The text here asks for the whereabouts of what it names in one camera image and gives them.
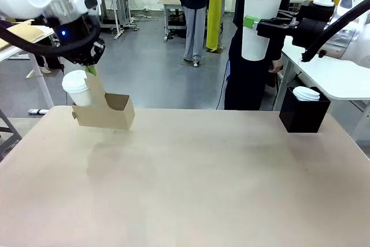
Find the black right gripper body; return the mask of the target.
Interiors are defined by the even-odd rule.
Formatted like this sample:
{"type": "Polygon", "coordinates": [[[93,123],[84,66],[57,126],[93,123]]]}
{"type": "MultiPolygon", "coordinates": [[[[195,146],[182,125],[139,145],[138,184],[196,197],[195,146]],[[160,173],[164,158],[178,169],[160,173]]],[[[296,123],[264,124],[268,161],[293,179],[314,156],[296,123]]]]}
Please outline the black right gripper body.
{"type": "Polygon", "coordinates": [[[289,33],[289,36],[293,38],[292,44],[294,46],[309,48],[324,31],[326,26],[326,21],[318,21],[304,17],[289,33]]]}

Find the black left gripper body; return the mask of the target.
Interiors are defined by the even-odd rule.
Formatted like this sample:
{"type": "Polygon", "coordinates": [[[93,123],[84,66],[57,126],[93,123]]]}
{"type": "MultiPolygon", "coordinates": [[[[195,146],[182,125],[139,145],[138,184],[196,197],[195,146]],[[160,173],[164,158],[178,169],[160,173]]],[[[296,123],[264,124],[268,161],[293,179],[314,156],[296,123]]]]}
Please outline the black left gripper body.
{"type": "Polygon", "coordinates": [[[70,23],[61,24],[54,17],[47,19],[60,43],[48,57],[64,57],[74,64],[92,65],[93,45],[100,38],[100,26],[96,17],[79,17],[70,23]]]}

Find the person's left hand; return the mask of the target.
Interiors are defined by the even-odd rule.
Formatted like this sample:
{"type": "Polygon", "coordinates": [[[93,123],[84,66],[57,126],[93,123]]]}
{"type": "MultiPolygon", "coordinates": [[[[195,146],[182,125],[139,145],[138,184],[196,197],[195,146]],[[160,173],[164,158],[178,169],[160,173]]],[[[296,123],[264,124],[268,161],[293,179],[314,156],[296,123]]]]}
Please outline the person's left hand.
{"type": "Polygon", "coordinates": [[[282,59],[273,60],[271,67],[269,68],[269,73],[278,73],[283,69],[283,61],[282,59]]]}

